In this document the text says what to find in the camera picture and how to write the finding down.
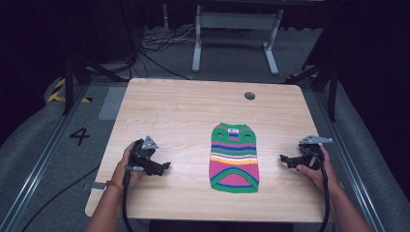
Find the person's right hand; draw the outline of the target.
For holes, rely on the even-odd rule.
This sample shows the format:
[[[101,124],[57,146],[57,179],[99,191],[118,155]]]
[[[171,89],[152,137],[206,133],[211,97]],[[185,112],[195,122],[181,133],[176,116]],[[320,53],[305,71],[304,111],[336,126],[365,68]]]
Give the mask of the person's right hand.
[[[324,169],[327,175],[329,193],[333,194],[341,190],[341,187],[337,179],[337,174],[332,166],[329,153],[322,144],[320,144],[319,147],[324,155]],[[296,169],[305,174],[318,188],[321,190],[324,189],[324,175],[321,170],[313,170],[301,164],[299,164]]]

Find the yellow black hazard tape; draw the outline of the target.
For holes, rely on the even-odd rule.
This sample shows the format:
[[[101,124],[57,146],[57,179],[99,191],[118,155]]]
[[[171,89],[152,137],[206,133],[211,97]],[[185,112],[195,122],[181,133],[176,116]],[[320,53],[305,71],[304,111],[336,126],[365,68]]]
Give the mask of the yellow black hazard tape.
[[[54,89],[52,90],[50,96],[48,97],[49,102],[65,102],[66,98],[60,95],[63,86],[65,85],[66,80],[64,77],[61,77],[60,80],[56,83]]]

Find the person's left hand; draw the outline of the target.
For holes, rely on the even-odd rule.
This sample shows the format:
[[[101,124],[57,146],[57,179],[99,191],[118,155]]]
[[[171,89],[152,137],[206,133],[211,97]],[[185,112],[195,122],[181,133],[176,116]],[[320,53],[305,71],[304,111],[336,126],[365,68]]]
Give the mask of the person's left hand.
[[[121,160],[117,163],[115,171],[111,177],[111,180],[116,183],[116,185],[120,188],[123,189],[123,179],[125,176],[126,172],[126,165],[128,164],[129,161],[129,156],[131,153],[133,147],[133,142],[126,148],[124,151],[123,157]],[[144,176],[144,172],[141,171],[132,171],[131,172],[131,178],[130,178],[130,183],[129,187],[132,188],[136,185],[136,183]]]

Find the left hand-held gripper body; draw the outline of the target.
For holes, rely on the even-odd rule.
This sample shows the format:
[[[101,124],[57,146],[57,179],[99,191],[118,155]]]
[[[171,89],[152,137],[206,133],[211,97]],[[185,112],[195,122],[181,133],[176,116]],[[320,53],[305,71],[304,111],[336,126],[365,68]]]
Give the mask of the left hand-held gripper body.
[[[144,171],[146,174],[150,170],[161,170],[161,164],[151,160],[151,156],[158,148],[158,144],[149,135],[136,140],[129,156],[128,169]]]

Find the grey metal floor rail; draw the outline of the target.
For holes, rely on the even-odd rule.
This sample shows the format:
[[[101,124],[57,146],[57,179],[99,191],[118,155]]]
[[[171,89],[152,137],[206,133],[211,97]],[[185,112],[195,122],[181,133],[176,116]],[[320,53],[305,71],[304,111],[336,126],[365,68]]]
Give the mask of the grey metal floor rail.
[[[72,119],[74,112],[82,101],[82,98],[87,93],[89,87],[80,85],[73,94],[73,100],[69,103],[71,107],[66,115],[59,118],[58,124],[47,140],[41,155],[36,164],[30,169],[30,173],[26,177],[21,190],[18,193],[13,205],[4,217],[0,224],[0,232],[11,232],[19,221],[23,211],[28,205],[32,195],[34,194],[39,182],[41,181],[51,159],[54,156],[55,149],[61,140],[62,134]]]
[[[344,143],[343,138],[337,128],[337,124],[331,119],[328,113],[327,101],[321,93],[314,93],[314,97],[319,105],[320,111],[325,118],[327,127],[329,128],[332,139],[336,144],[337,151],[339,153],[339,160],[343,166],[345,175],[349,180],[352,191],[360,205],[364,217],[370,224],[374,232],[386,232],[385,227],[373,205],[372,200],[368,194],[367,188],[360,176],[360,173],[355,166],[354,160]]]

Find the black metal stand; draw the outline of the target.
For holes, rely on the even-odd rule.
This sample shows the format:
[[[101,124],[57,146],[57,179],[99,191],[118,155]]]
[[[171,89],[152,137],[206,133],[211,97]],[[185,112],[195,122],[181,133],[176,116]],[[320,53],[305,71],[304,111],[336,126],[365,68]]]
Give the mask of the black metal stand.
[[[303,79],[316,75],[313,82],[310,84],[310,88],[314,92],[322,92],[326,85],[329,85],[327,111],[330,119],[334,122],[336,120],[336,96],[337,96],[337,64],[325,63],[318,66],[314,66],[307,71],[299,74],[291,74],[286,80],[285,84],[296,84]]]
[[[63,115],[68,116],[73,111],[75,103],[73,79],[76,78],[80,86],[89,85],[92,77],[87,70],[88,67],[114,82],[127,82],[127,80],[96,62],[67,8],[66,0],[59,0],[59,3],[67,17],[67,28],[61,31],[61,36],[67,60],[63,75],[66,83],[66,101]]]

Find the grey metal desk frame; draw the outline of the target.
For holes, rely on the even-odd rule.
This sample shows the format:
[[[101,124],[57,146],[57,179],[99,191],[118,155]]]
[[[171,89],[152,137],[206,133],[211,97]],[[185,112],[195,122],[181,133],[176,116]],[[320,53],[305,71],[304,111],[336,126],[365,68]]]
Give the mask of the grey metal desk frame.
[[[191,70],[200,71],[201,62],[201,30],[210,29],[242,29],[270,31],[270,39],[262,44],[271,75],[278,75],[278,66],[274,57],[273,46],[281,23],[283,10],[273,14],[240,14],[205,12],[201,5],[196,6],[195,44]]]

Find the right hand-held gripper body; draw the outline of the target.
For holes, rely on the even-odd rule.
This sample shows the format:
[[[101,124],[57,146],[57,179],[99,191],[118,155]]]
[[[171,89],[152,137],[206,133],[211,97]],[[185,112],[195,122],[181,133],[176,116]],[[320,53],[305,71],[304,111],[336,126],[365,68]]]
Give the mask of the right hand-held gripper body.
[[[308,135],[301,139],[299,141],[299,150],[302,152],[303,157],[307,159],[306,166],[314,170],[321,169],[323,167],[324,155],[320,145],[332,142],[332,138],[316,135]]]

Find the striped knitted pet sweater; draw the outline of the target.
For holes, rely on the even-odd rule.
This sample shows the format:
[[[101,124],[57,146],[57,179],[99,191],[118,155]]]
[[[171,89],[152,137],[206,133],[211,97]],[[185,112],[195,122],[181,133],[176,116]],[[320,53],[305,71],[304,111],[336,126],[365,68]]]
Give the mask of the striped knitted pet sweater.
[[[212,189],[231,193],[259,190],[256,135],[247,125],[220,123],[211,137],[209,179]]]

